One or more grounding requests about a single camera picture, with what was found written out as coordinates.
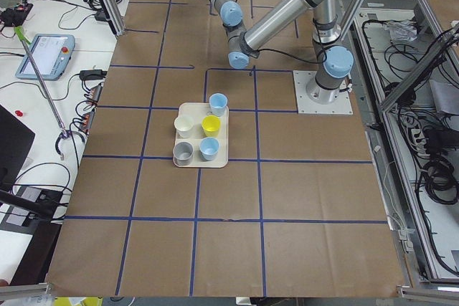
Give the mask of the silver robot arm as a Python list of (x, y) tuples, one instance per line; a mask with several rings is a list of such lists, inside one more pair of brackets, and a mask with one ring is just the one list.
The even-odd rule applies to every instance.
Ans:
[(319, 104), (334, 102), (341, 84), (354, 64), (350, 51), (336, 42), (341, 37), (335, 0), (280, 0), (252, 27), (246, 28), (240, 5), (235, 0), (209, 0), (219, 14), (226, 31), (229, 65), (237, 70), (258, 58), (266, 44), (284, 29), (293, 26), (306, 12), (312, 11), (314, 64), (318, 70), (306, 86), (307, 96)]

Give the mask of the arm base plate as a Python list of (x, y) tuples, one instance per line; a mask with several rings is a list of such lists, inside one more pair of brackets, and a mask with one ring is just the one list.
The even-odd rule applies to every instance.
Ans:
[(335, 100), (329, 104), (317, 103), (308, 96), (306, 86), (314, 79), (315, 75), (316, 71), (293, 71), (298, 113), (303, 115), (352, 115), (353, 110), (347, 91), (338, 91)]

